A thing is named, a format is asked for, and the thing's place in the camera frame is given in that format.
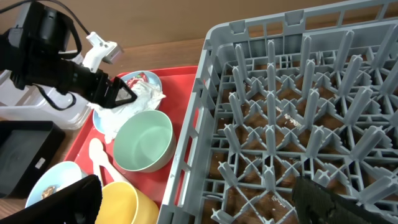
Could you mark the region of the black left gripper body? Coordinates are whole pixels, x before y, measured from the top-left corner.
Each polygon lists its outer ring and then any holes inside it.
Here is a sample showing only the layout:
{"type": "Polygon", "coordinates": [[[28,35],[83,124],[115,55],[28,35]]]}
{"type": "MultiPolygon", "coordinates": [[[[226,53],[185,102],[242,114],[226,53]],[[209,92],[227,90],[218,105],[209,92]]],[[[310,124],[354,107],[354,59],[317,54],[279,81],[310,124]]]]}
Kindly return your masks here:
{"type": "Polygon", "coordinates": [[[68,60],[46,61],[46,68],[55,83],[58,92],[78,93],[91,103],[105,108],[114,106],[114,87],[108,75],[102,70],[93,73],[89,68],[68,60]]]}

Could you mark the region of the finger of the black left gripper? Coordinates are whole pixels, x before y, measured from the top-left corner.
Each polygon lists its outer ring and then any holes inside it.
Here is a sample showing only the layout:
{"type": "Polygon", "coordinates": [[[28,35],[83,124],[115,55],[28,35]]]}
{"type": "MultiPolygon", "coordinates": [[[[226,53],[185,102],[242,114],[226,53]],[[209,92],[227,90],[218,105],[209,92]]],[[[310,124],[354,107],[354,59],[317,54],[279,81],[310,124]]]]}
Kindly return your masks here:
{"type": "Polygon", "coordinates": [[[111,102],[110,108],[115,108],[128,103],[132,103],[137,99],[137,95],[128,87],[127,83],[122,79],[115,77],[111,85],[111,102]]]}

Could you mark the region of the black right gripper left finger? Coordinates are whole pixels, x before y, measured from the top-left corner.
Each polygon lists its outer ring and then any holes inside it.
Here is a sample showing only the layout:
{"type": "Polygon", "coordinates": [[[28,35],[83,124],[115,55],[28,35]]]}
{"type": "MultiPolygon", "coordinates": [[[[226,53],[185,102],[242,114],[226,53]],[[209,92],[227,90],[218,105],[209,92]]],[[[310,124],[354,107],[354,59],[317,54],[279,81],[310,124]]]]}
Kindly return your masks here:
{"type": "Polygon", "coordinates": [[[88,175],[59,192],[1,220],[1,224],[94,224],[102,201],[99,178],[88,175]]]}

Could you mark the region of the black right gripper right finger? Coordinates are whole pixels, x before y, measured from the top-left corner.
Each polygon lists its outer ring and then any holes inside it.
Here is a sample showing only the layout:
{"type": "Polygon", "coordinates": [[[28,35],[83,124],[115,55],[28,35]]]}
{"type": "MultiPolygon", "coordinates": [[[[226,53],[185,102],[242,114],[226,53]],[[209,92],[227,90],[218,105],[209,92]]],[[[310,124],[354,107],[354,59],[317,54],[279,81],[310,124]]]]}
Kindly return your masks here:
{"type": "Polygon", "coordinates": [[[389,224],[381,215],[369,212],[322,185],[298,176],[292,190],[300,224],[389,224]]]}

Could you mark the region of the red snack wrapper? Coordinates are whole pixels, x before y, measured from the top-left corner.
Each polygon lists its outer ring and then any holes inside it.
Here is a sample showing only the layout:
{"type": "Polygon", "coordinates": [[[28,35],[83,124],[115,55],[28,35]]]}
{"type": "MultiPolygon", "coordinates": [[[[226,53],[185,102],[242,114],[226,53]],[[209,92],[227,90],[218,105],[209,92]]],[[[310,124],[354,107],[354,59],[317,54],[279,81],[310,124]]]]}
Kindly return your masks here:
{"type": "Polygon", "coordinates": [[[127,81],[127,85],[129,88],[132,88],[138,81],[148,82],[148,77],[144,72],[139,73],[134,78],[131,78],[127,81]]]}

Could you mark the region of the white napkin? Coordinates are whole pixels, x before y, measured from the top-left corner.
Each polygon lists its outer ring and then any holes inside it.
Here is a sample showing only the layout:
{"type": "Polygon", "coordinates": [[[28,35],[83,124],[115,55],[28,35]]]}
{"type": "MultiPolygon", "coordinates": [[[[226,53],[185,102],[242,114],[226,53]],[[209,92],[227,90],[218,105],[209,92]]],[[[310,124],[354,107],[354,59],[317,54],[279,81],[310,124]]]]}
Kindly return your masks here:
{"type": "Polygon", "coordinates": [[[113,109],[102,108],[97,104],[88,103],[101,119],[104,129],[104,140],[109,144],[117,135],[121,126],[135,114],[143,111],[156,110],[166,96],[159,84],[144,81],[142,78],[132,78],[127,82],[128,87],[137,95],[137,99],[113,109]]]}

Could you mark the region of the rice and food scraps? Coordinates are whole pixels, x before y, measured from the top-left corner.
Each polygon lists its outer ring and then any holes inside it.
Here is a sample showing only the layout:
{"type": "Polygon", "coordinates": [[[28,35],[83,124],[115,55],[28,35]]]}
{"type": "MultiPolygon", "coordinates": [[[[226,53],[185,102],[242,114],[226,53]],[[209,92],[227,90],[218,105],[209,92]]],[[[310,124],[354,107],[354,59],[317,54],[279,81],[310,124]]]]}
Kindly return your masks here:
{"type": "Polygon", "coordinates": [[[51,185],[49,187],[47,187],[41,194],[41,199],[45,199],[49,196],[51,196],[52,194],[57,192],[58,187],[56,185],[51,185]]]}

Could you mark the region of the light blue small bowl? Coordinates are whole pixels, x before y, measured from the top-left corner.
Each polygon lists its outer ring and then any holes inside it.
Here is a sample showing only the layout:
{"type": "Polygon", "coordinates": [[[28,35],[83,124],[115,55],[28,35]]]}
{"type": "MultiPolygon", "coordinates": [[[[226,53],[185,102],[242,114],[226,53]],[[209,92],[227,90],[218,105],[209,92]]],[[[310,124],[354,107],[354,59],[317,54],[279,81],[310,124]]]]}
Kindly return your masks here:
{"type": "Polygon", "coordinates": [[[72,161],[64,161],[50,168],[34,185],[25,203],[25,208],[37,203],[41,199],[42,192],[51,185],[58,187],[57,192],[65,187],[81,180],[87,174],[81,170],[78,164],[72,161]]]}

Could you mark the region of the yellow plastic cup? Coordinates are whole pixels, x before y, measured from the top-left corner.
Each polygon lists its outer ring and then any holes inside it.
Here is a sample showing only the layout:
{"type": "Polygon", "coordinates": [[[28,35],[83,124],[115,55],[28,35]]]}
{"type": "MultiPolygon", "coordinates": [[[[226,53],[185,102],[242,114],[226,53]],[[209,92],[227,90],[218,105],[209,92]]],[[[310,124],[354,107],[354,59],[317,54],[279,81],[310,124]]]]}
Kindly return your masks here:
{"type": "Polygon", "coordinates": [[[95,224],[156,224],[159,208],[127,182],[112,182],[102,188],[102,201],[95,224]]]}

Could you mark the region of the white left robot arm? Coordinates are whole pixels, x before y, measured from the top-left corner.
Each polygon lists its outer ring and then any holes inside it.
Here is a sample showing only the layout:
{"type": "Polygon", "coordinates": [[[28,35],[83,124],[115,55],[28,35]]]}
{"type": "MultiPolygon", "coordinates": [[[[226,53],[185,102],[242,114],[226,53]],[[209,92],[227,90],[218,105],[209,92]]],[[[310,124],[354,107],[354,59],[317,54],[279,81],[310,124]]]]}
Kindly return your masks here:
{"type": "Polygon", "coordinates": [[[82,50],[74,13],[64,14],[42,1],[25,0],[1,9],[7,12],[23,6],[14,27],[1,34],[1,70],[9,70],[17,89],[36,86],[51,107],[61,110],[46,94],[54,87],[60,94],[80,95],[103,108],[132,103],[137,95],[120,78],[109,79],[99,68],[101,62],[114,63],[123,52],[115,43],[87,32],[92,45],[81,64],[73,61],[82,50]]]}

